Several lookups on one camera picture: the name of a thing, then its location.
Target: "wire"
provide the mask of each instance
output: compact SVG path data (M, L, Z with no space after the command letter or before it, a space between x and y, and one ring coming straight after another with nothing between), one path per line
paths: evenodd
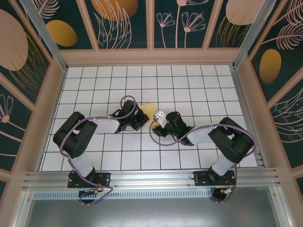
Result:
M155 140L154 137L152 136L152 125L155 122L156 122L156 120L153 120L152 123L151 123L151 125L150 125L149 135L150 135L152 141L154 141L155 143L159 144L160 146L165 146L165 147L172 146L172 145L174 145L176 143L179 143L182 139L184 139L186 136L188 136L189 134L191 134L194 131L221 126L221 127L226 127L226 128L231 128L231 129L238 130L238 131L244 133L245 135L247 135L253 141L254 148L252 149L251 152L247 153L244 157L247 157L248 155L253 154L257 150L257 147L258 147L258 141L248 131L246 131L246 130L244 130L242 128L233 126L233 125L229 125L229 124L210 124L210 125L199 126L197 128L193 128L191 131L189 131L188 133L186 133L184 136L182 136L180 139L176 140L175 142L172 142L172 143L169 143L169 144L162 144L162 143L159 143L157 140ZM236 186L237 186L237 164L235 164L232 168L235 168L235 185L234 185L234 187L236 188ZM216 199L213 196L215 189L216 189L216 187L212 188L212 191L211 191L211 200L213 202L216 202L216 203L217 202L223 203L223 201L220 201L220 200ZM232 194L233 193L231 192L231 194L229 195L229 197L227 199L225 199L224 202L227 202L232 197Z
M127 98L127 97L130 97L130 98L133 99L133 101L134 101L134 107L133 107L133 109L131 110L131 112L129 112L127 115L125 115L125 116L123 116L123 117L105 117L105 116L99 116L99 117L87 117L87 118L84 118L84 119L82 119L81 121L79 121L78 123L76 123L76 124L71 128L71 130L66 134L66 136L64 137L64 139L63 139L63 141L62 141L62 143L61 143L61 145L60 145L60 150L59 150L60 153L61 153L64 157L66 157L66 158L68 159L68 162L69 162L69 164L71 165L71 167L73 168L74 172L75 172L83 181L85 181L86 183L89 183L89 184L91 184L91 185L93 185L93 186L95 186L95 187L97 187L97 188L109 189L109 191L108 191L107 193L105 193L101 198L99 198L99 199L97 199L97 200L94 200L93 202L88 203L88 204L86 204L86 203L84 203L84 202L82 201L83 196L81 196L81 197L80 197L80 202L81 202L82 205L89 206L89 205L94 205L94 204L100 202L103 198L105 198L108 194L110 194L110 193L113 191L114 188L113 188L113 187L110 187L110 186L103 186L103 185L99 185L99 184L90 182L90 181L87 180L84 176L82 176L81 173L77 170L77 168L76 168L76 167L74 166L74 164L72 163L70 156L69 156L67 153L64 153L64 152L63 152L63 147L64 147L64 145L65 145L65 142L66 142L66 140L68 139L68 137L72 134L72 132L73 132L79 125L81 125L81 124L82 124L83 122L85 122L85 121L95 120L95 119L115 119L115 120L120 120L120 119L123 119L123 118L126 118L126 117L130 116L130 115L135 111L135 109L136 109L136 104L137 104L137 103L136 103L136 100L135 100L135 98L134 98L133 96L124 96L124 97L121 99L121 101L120 101L120 106L121 106L121 107L122 107L122 102L123 102L123 100L125 100L125 98Z

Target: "white tile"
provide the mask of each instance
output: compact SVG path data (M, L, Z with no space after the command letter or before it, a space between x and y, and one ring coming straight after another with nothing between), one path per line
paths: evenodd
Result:
M110 90L109 102L120 103L121 99L125 96L125 90Z
M223 101L222 93L219 88L206 88L207 101Z
M188 88L187 77L173 77L174 88Z
M156 89L142 90L142 102L143 103L158 102L157 90Z
M66 122L67 119L55 119L53 123L52 134L55 134L59 128Z
M226 116L211 116L212 124L219 124Z
M189 89L174 89L175 102L189 102Z
M126 95L134 97L137 103L141 102L141 90L126 90Z
M141 150L141 134L124 134L122 150Z
M92 104L90 116L92 117L107 116L107 105L108 104Z
M158 77L158 88L172 88L172 78Z
M110 89L110 80L111 78L97 78L96 79L96 84L95 84L95 89Z
M95 90L93 103L108 103L109 90Z
M216 87L220 87L219 85L219 81L218 81L218 77L217 76L213 76L213 77L203 77L203 81L204 81L204 86L205 88L216 88Z
M75 104L60 104L56 118L69 118L74 112Z
M159 110L162 110L165 114L175 111L175 103L159 103Z
M209 168L218 158L216 149L199 150L201 168Z
M224 101L238 101L236 89L221 88Z
M178 103L176 102L176 110L181 114L181 116L192 116L192 108L191 108L191 102L182 102Z
M78 90L80 84L80 79L66 79L64 83L63 90Z
M190 98L191 98L192 102L194 102L194 101L199 101L199 102L207 101L204 88L191 88L191 89L189 89L189 91L190 91Z
M95 170L101 170L102 152L87 152L86 154Z
M127 77L141 77L142 66L127 66Z
M82 78L79 86L79 90L94 90L95 78Z
M120 103L109 103L108 104L108 110L107 114L113 114L116 110L121 110Z
M141 77L127 78L126 89L141 89Z
M171 66L170 65L158 65L157 66L158 77L171 77Z
M202 75L203 76L216 76L216 69L214 65L201 65Z
M199 149L216 149L216 145L214 142L209 143L199 143L198 144Z
M239 102L225 102L225 107L228 115L242 115Z
M189 88L204 88L202 77L188 77Z
M97 77L111 77L112 76L112 66L102 66L98 68Z
M76 102L78 91L63 91L60 104L74 104Z
M75 105L75 112L80 112L84 116L90 116L90 108L91 104L76 104Z
M53 135L51 135L49 138L49 142L48 142L46 151L47 152L59 152L59 148L58 148L57 144L55 144L53 141Z
M97 76L98 67L84 67L82 78L95 78Z
M210 116L194 116L195 126L210 125L212 123Z
M174 102L173 89L159 89L158 90L159 102Z
M231 118L233 121L235 121L239 126L244 128L245 130L247 129L243 116L228 116L228 117Z
M112 78L110 89L125 89L126 78Z
M207 102L192 102L194 116L209 116Z
M209 111L211 116L225 116L226 110L224 102L208 102Z
M143 77L157 76L157 66L155 66L155 65L142 66L142 76Z
M161 169L180 169L178 150L161 151Z
M160 143L161 144L171 144L175 142L175 140L173 139L173 137L171 135L167 135L166 137L160 137ZM178 143L175 143L174 145L171 146L160 146L161 150L178 150L179 149L179 145Z
M172 75L175 77L180 76L187 76L186 66L185 65L173 65L172 68Z
M81 78L83 67L69 67L66 78Z
M113 66L112 77L126 77L127 66Z
M231 70L228 65L216 65L217 75L218 76L230 76Z
M140 151L123 151L121 170L140 170Z
M63 155L58 153L46 153L42 171L61 171Z
M86 151L102 151L103 141L104 141L104 134L94 134L90 139Z
M94 91L79 91L76 103L91 103Z
M142 89L157 88L156 77L142 77Z
M220 87L235 87L232 77L228 76L218 76Z
M159 137L152 135L155 140L159 142ZM151 140L148 133L141 134L141 150L159 150L160 146Z
M181 150L180 151L181 169L199 169L198 150Z
M121 168L121 151L103 152L101 170L120 170L120 168Z
M248 155L244 159L241 160L239 163L241 168L242 167L257 167L257 162L254 154Z
M104 151L121 151L122 134L106 134L104 139Z
M160 169L160 152L142 151L141 152L141 169Z
M188 76L201 76L201 68L199 65L187 65L186 66Z
M61 171L71 171L71 170L72 170L72 167L69 164L68 159L66 157L64 157Z

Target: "white grid floor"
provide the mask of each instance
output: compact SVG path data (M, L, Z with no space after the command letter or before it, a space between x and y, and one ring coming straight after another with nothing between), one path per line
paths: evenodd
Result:
M218 123L228 116L246 128L227 65L69 67L40 170L71 170L53 143L53 134L74 111L106 116L120 108L125 95L134 96L140 105L154 102L167 114L178 111L190 126ZM148 127L94 135L86 150L92 165L108 171L209 168L221 153L213 143L159 146ZM256 166L253 155L240 163L240 167Z

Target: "yellow sponge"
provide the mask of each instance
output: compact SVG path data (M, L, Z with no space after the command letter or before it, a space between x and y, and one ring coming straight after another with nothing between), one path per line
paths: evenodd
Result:
M142 109L142 111L148 116L149 121L147 123L151 123L153 121L153 116L155 115L155 113L157 112L157 109L155 107L154 103L148 103L148 104L144 104L139 106L140 109ZM160 124L158 122L153 124L153 128L156 126L159 126Z

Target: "mounting plate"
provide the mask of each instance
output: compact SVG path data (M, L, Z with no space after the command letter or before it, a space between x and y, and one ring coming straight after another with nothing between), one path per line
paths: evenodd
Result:
M195 181L195 186L216 186L216 185L226 185L228 186L227 178L232 184L236 183L235 173L232 170L226 172L224 177L221 177L217 183L214 183L208 176L208 171L194 171L192 173L193 180Z
M83 181L76 173L70 173L69 176L68 188L95 188L95 186ZM95 173L95 180L93 183L109 186L110 173Z

